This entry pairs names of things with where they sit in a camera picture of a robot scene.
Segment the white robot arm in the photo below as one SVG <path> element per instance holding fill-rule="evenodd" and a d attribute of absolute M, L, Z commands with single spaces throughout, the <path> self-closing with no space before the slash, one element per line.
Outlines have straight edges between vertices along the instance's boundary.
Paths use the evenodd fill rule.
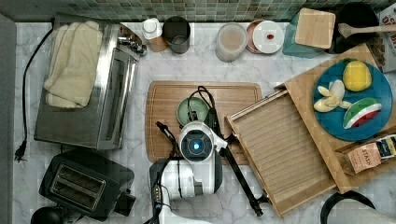
<path fill-rule="evenodd" d="M 185 125 L 176 148 L 180 156 L 169 156 L 149 167 L 152 218 L 145 224 L 211 224 L 176 215 L 175 199 L 214 194 L 222 183 L 219 151 L 228 143 L 201 121 Z"/>

